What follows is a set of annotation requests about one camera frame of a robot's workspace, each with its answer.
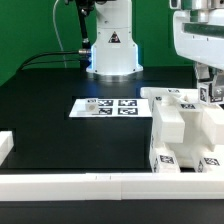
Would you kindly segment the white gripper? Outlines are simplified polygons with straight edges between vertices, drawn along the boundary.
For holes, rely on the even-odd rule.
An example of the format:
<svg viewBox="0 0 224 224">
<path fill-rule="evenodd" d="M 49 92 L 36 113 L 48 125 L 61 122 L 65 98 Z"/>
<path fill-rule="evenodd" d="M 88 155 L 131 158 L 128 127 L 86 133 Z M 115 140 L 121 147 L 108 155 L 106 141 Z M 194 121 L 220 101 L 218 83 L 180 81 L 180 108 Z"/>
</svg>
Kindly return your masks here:
<svg viewBox="0 0 224 224">
<path fill-rule="evenodd" d="M 210 84 L 209 66 L 224 70 L 224 8 L 211 10 L 208 23 L 191 23 L 189 11 L 176 11 L 173 37 L 177 54 L 196 61 L 197 87 Z M 211 98 L 213 102 L 224 102 L 224 71 L 216 71 L 213 76 Z"/>
</svg>

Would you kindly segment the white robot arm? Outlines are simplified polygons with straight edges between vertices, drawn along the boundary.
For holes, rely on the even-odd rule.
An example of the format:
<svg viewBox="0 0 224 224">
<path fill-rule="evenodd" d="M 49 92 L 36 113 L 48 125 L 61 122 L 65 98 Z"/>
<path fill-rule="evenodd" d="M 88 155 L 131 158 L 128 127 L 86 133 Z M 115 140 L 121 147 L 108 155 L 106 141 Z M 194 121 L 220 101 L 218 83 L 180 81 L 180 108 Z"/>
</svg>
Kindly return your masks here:
<svg viewBox="0 0 224 224">
<path fill-rule="evenodd" d="M 169 0 L 177 54 L 194 62 L 199 100 L 224 104 L 224 0 Z"/>
</svg>

